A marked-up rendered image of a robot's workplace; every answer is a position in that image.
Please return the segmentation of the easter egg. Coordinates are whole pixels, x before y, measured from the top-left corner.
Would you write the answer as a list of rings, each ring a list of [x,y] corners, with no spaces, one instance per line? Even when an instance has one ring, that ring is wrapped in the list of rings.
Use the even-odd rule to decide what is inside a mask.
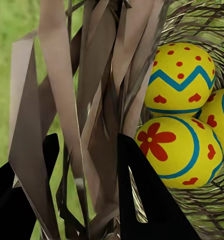
[[[134,140],[167,188],[202,188],[220,174],[224,163],[215,132],[188,115],[153,117]]]
[[[216,64],[198,45],[174,42],[157,50],[144,103],[155,116],[197,113],[216,80]]]
[[[221,142],[224,157],[224,89],[210,94],[206,103],[193,117],[215,132]]]

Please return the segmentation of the wicker basket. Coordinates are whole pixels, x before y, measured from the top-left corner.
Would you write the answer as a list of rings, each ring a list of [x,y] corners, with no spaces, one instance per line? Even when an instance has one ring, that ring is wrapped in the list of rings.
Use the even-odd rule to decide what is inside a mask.
[[[224,19],[224,3],[193,4],[188,0],[83,0],[68,10],[64,0],[40,0],[39,27],[12,43],[8,161],[15,173],[13,188],[22,187],[39,223],[40,240],[61,240],[42,144],[58,114],[63,137],[63,177],[56,193],[59,217],[67,240],[121,240],[117,134],[135,139],[137,131],[155,117],[144,103],[157,50],[171,43],[200,46],[213,58],[216,69],[212,93],[224,89],[224,41],[216,44],[200,32],[224,37],[224,26],[209,26]],[[82,27],[71,38],[72,13],[84,5]],[[171,12],[171,13],[170,13]],[[190,14],[192,20],[184,20]],[[205,15],[215,12],[213,15]],[[201,21],[207,19],[204,23]],[[194,35],[185,33],[195,32]],[[37,86],[34,39],[39,37],[47,76]],[[77,69],[75,99],[73,77]],[[224,158],[223,158],[224,162]],[[70,212],[67,174],[71,165],[84,226]],[[224,163],[222,168],[224,167]],[[131,171],[129,174],[137,220],[148,223]],[[90,221],[85,176],[96,217]],[[201,188],[168,187],[184,215],[206,215],[192,226],[203,240],[224,240],[216,219],[224,211],[224,171]],[[213,202],[204,200],[216,199]],[[206,207],[219,205],[218,207]],[[209,227],[197,222],[211,222]],[[213,231],[207,231],[212,229]]]

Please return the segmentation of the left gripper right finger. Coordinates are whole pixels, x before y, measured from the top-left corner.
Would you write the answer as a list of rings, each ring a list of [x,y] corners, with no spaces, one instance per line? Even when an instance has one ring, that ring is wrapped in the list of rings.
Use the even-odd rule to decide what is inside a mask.
[[[203,240],[137,143],[117,134],[121,240]],[[129,167],[148,223],[137,220]]]

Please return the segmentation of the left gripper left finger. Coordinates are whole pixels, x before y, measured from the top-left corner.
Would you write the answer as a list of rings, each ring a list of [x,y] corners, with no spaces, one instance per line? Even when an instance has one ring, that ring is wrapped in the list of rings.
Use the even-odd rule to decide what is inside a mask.
[[[50,181],[59,154],[57,133],[47,135],[42,148]],[[0,168],[0,240],[30,240],[37,217],[22,187],[13,188],[14,177],[9,162]]]

